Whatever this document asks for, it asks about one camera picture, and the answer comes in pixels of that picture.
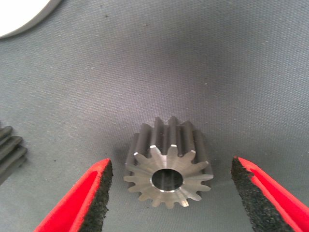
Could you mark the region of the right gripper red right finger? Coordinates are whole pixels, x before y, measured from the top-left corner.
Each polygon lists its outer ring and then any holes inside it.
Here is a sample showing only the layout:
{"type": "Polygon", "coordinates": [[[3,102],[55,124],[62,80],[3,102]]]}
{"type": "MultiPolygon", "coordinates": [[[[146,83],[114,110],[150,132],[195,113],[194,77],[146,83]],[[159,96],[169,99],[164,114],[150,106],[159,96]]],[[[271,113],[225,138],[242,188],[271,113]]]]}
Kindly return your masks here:
{"type": "Polygon", "coordinates": [[[309,230],[309,208],[259,166],[235,156],[231,177],[255,232],[309,230]]]}

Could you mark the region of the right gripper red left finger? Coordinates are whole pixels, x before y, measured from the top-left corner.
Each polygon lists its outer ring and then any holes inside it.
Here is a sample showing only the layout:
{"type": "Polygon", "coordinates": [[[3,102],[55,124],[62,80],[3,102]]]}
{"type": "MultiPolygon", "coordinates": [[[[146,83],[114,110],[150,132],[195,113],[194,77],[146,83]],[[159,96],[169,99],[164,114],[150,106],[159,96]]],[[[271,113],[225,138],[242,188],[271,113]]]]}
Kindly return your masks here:
{"type": "Polygon", "coordinates": [[[36,232],[101,232],[108,211],[112,161],[93,164],[35,228],[36,232]]]}

